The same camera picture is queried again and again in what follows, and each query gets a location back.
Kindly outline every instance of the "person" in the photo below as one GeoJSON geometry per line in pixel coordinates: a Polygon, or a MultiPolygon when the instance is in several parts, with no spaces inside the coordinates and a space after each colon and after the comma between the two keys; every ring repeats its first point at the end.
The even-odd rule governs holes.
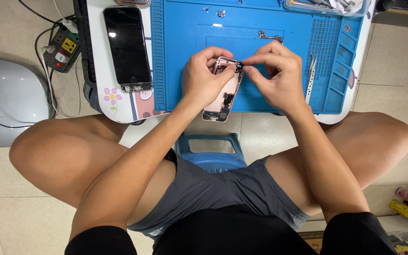
{"type": "Polygon", "coordinates": [[[214,174],[171,150],[234,75],[212,74],[218,56],[233,54],[208,47],[190,57],[182,99],[130,149],[118,144],[128,124],[104,115],[44,120],[14,141],[15,168],[77,209],[65,254],[136,254],[127,228],[153,238],[156,255],[315,254],[294,230],[319,212],[328,223],[322,255],[396,254],[362,189],[408,152],[408,125],[350,112],[321,127],[304,101],[302,60],[276,41],[243,70],[286,115],[298,147],[214,174]]]}

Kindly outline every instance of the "white cable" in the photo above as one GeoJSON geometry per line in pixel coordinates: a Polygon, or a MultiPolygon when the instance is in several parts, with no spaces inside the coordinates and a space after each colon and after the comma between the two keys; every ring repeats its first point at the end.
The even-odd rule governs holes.
{"type": "Polygon", "coordinates": [[[54,96],[53,96],[53,86],[51,85],[51,80],[50,80],[50,76],[48,75],[48,70],[47,70],[47,64],[45,63],[45,58],[43,57],[43,54],[46,50],[46,46],[44,46],[41,50],[41,54],[40,54],[40,58],[42,59],[42,64],[43,64],[43,70],[45,71],[45,76],[47,77],[47,81],[48,81],[48,86],[50,88],[50,97],[51,97],[51,105],[53,106],[53,109],[56,111],[56,113],[58,113],[59,115],[61,115],[64,118],[74,118],[76,116],[78,116],[78,114],[80,114],[81,111],[81,93],[80,93],[80,82],[78,80],[78,73],[77,71],[77,64],[78,64],[78,59],[81,56],[80,55],[76,58],[75,60],[75,78],[76,78],[76,83],[78,84],[78,113],[75,114],[75,116],[67,116],[65,114],[62,114],[58,111],[58,105],[56,105],[55,101],[54,101],[54,96]]]}
{"type": "Polygon", "coordinates": [[[61,15],[62,19],[65,20],[64,15],[62,15],[61,11],[58,8],[58,5],[56,4],[56,0],[53,0],[54,6],[56,7],[56,10],[58,11],[58,13],[61,15]]]}

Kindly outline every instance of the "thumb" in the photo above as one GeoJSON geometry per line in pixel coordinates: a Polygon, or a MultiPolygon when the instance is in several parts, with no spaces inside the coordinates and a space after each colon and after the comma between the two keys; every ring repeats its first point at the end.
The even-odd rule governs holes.
{"type": "Polygon", "coordinates": [[[223,72],[217,74],[218,80],[226,85],[232,78],[234,78],[235,69],[236,67],[233,64],[227,66],[223,72]]]}
{"type": "Polygon", "coordinates": [[[259,70],[252,66],[252,65],[244,65],[243,66],[244,72],[248,75],[250,80],[258,87],[261,94],[265,94],[268,90],[268,86],[270,84],[269,80],[267,80],[259,70]]]}

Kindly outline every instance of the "smartphone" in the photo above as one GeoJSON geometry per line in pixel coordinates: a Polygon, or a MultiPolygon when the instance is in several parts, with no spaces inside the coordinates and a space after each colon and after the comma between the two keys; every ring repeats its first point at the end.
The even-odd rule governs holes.
{"type": "Polygon", "coordinates": [[[217,99],[209,106],[204,108],[201,115],[203,120],[218,122],[225,122],[228,120],[235,95],[237,94],[238,87],[240,86],[240,82],[243,78],[243,65],[240,61],[221,56],[218,57],[217,62],[213,67],[213,74],[219,74],[231,64],[234,64],[236,67],[234,77],[230,79],[226,85],[224,85],[217,99]]]}
{"type": "Polygon", "coordinates": [[[103,16],[117,83],[125,92],[152,89],[140,9],[106,8],[103,16]]]}

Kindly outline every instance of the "flower sticker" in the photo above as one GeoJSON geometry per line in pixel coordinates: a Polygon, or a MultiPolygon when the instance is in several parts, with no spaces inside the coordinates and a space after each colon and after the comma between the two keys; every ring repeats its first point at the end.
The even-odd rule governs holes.
{"type": "Polygon", "coordinates": [[[116,110],[116,112],[117,112],[117,101],[122,100],[122,96],[116,94],[117,93],[116,88],[112,88],[111,91],[110,91],[109,88],[105,88],[103,91],[105,92],[105,94],[107,94],[107,96],[105,96],[103,99],[105,101],[110,101],[111,100],[111,105],[115,105],[115,106],[111,107],[111,110],[116,110]]]}

